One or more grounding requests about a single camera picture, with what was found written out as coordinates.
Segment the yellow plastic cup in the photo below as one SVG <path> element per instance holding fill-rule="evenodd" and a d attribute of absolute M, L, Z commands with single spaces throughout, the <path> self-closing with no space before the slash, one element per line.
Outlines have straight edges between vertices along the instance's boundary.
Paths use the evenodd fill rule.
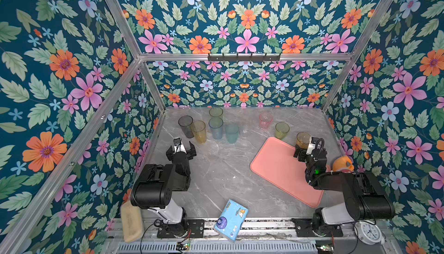
<path fill-rule="evenodd" d="M 207 130 L 204 121 L 194 121 L 191 130 L 198 143 L 204 144 L 207 141 Z"/>

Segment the dark grey plastic cup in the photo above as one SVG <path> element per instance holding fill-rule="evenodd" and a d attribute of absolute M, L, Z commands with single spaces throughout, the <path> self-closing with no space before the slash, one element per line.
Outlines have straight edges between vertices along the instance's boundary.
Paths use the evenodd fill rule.
<path fill-rule="evenodd" d="M 191 129 L 193 122 L 194 122 L 193 118 L 189 115 L 184 115 L 184 116 L 180 117 L 178 120 L 178 124 L 179 124 L 181 130 L 187 138 L 194 137 L 193 131 Z"/>

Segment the pink plastic tray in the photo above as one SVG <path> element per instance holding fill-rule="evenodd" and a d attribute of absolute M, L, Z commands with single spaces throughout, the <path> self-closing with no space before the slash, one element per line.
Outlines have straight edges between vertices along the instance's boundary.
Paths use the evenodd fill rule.
<path fill-rule="evenodd" d="M 267 138 L 253 159 L 250 169 L 309 207 L 319 206 L 323 191 L 313 189 L 306 182 L 306 165 L 294 157 L 292 145 L 275 137 Z"/>

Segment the blue transparent cup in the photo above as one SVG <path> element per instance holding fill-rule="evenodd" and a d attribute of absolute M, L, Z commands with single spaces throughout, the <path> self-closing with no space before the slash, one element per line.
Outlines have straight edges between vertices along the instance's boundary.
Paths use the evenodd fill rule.
<path fill-rule="evenodd" d="M 215 140 L 220 140 L 223 137 L 223 120 L 220 117 L 213 117 L 209 120 L 209 127 L 212 136 Z"/>

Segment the light green tall cup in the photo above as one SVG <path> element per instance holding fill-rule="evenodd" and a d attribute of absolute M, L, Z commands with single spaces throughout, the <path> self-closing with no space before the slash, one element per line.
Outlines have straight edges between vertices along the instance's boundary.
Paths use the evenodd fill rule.
<path fill-rule="evenodd" d="M 223 114 L 224 114 L 224 110 L 221 107 L 212 107 L 209 110 L 209 115 L 212 118 L 220 118 L 220 119 L 222 119 L 223 118 Z"/>

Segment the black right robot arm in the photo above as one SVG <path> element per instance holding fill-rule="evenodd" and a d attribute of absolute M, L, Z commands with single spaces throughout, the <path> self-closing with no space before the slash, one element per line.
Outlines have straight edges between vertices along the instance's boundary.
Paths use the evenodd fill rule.
<path fill-rule="evenodd" d="M 317 208 L 312 219 L 292 219 L 301 237 L 342 235 L 341 226 L 349 223 L 372 223 L 395 216 L 393 202 L 372 173 L 326 170 L 327 151 L 324 139 L 311 137 L 307 146 L 295 146 L 294 157 L 305 163 L 305 180 L 315 190 L 341 192 L 344 202 Z"/>

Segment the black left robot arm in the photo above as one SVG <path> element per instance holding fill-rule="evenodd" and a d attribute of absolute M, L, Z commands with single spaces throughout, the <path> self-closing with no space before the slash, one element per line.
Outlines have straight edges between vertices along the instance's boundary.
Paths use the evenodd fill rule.
<path fill-rule="evenodd" d="M 188 191 L 191 183 L 190 161 L 197 155 L 195 145 L 186 148 L 177 143 L 166 151 L 167 165 L 145 165 L 135 181 L 130 202 L 158 217 L 156 224 L 175 237 L 184 237 L 190 230 L 186 210 L 176 204 L 173 192 Z"/>

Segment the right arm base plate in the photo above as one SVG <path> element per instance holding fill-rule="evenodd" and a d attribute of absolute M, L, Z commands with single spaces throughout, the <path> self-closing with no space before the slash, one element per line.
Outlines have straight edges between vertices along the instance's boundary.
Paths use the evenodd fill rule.
<path fill-rule="evenodd" d="M 343 231 L 340 225 L 322 225 L 314 223 L 311 219 L 291 218 L 295 225 L 297 237 L 343 237 Z"/>

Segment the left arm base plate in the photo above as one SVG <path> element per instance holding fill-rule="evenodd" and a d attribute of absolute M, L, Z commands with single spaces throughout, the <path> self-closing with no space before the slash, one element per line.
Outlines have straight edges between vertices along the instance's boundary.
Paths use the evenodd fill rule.
<path fill-rule="evenodd" d="M 157 232 L 158 239 L 201 239 L 204 237 L 205 221 L 188 219 L 177 224 L 163 223 Z"/>

